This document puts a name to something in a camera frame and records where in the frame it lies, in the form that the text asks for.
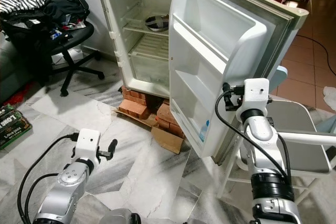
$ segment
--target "chair wheel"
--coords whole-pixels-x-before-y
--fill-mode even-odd
[[[67,90],[61,90],[61,96],[66,97],[68,96],[69,92]]]
[[[95,57],[94,57],[96,60],[100,60],[101,59],[101,54],[100,53],[97,53],[95,54]]]
[[[104,75],[104,73],[99,73],[99,74],[98,74],[98,78],[99,78],[100,80],[105,79],[105,75]]]

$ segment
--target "water bottle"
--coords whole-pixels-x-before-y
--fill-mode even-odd
[[[206,123],[202,126],[201,131],[199,133],[199,137],[202,140],[202,142],[204,142],[205,140],[205,135],[206,131],[208,130],[208,126],[209,126],[209,120],[206,120]]]

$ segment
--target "marble floor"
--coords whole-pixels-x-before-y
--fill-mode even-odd
[[[99,80],[89,74],[75,74],[69,95],[61,97],[64,76],[60,74],[46,88],[33,87],[28,98],[18,106],[33,129],[0,151],[1,224],[22,223],[16,198],[28,167],[55,139],[84,127],[101,132],[101,150],[106,150],[114,138],[118,145],[114,158],[103,159],[90,176],[71,223],[97,224],[116,208],[139,213],[143,223],[183,223],[188,218],[207,224],[251,220],[250,185],[232,183],[230,191],[218,199],[216,193],[224,177],[224,165],[217,166],[210,157],[200,159],[188,141],[184,141],[179,155],[161,148],[150,129],[113,112],[122,100],[117,64],[101,60],[91,61],[88,66],[102,69],[106,78]],[[333,115],[314,109],[311,114],[315,123]],[[71,141],[60,142],[42,159],[28,177],[23,198],[37,177],[60,172],[70,162],[74,145]],[[53,179],[41,181],[32,194],[31,218],[53,186]],[[336,223],[335,183],[333,171],[300,204],[304,223]]]

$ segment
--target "chair base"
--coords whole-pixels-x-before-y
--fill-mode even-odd
[[[86,73],[96,74],[100,80],[105,78],[105,75],[102,71],[93,70],[93,69],[87,68],[87,67],[81,67],[82,64],[91,60],[92,58],[95,58],[96,60],[100,60],[101,55],[100,55],[99,51],[95,51],[95,52],[91,53],[90,55],[86,56],[85,58],[81,59],[80,61],[78,61],[76,63],[74,63],[74,61],[72,60],[72,58],[71,58],[71,56],[70,56],[70,54],[67,50],[64,50],[62,52],[62,54],[64,56],[64,59],[68,62],[69,65],[66,66],[66,67],[63,67],[63,68],[54,69],[50,73],[50,74],[57,74],[57,73],[62,73],[62,72],[65,72],[65,71],[69,71],[66,78],[65,78],[65,81],[62,85],[62,88],[61,88],[61,96],[66,97],[69,94],[67,89],[68,89],[68,86],[70,84],[72,75],[74,74],[74,72],[76,70],[83,71],[83,72],[86,72]]]

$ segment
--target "green box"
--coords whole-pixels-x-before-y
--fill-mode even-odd
[[[0,150],[32,128],[21,112],[11,105],[0,108]]]

